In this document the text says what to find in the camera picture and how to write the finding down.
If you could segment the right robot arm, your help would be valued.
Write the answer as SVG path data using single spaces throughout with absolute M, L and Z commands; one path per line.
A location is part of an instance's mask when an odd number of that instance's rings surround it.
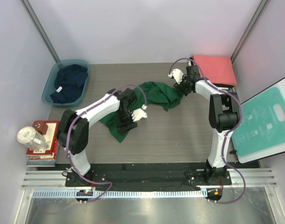
M 224 91 L 201 77 L 197 66 L 187 66 L 186 73 L 173 69 L 168 77 L 175 80 L 174 87 L 185 96 L 197 93 L 209 101 L 208 120 L 213 129 L 213 141 L 201 176 L 207 184 L 219 184 L 226 177 L 227 153 L 233 128 L 241 119 L 237 94 Z

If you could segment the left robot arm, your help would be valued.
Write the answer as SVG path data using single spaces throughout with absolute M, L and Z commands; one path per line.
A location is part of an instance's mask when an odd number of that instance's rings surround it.
M 86 155 L 89 129 L 98 121 L 111 117 L 114 131 L 125 136 L 137 127 L 137 122 L 147 118 L 147 99 L 138 101 L 135 90 L 112 89 L 89 106 L 64 111 L 57 130 L 58 143 L 63 147 L 70 162 L 71 171 L 66 175 L 66 185 L 88 186 L 94 183 L 94 174 Z

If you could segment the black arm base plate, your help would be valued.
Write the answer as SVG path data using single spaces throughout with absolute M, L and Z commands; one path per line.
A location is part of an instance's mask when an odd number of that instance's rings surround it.
M 168 187 L 232 184 L 226 167 L 210 168 L 207 163 L 117 163 L 91 164 L 85 174 L 68 173 L 67 186 L 90 182 L 112 182 L 113 190 L 162 190 Z

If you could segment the green t shirt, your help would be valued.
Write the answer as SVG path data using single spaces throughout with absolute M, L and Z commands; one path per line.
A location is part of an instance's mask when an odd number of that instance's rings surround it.
M 141 90 L 135 88 L 137 100 L 130 105 L 132 110 L 136 110 L 144 104 L 144 100 L 147 99 L 148 105 L 157 105 L 162 107 L 165 111 L 175 108 L 181 102 L 183 93 L 179 90 L 168 86 L 161 82 L 145 82 L 139 85 Z M 116 127 L 116 113 L 110 113 L 107 116 L 100 119 L 100 122 L 104 124 L 110 131 L 111 135 L 119 142 L 123 142 L 127 136 L 127 133 L 120 134 Z

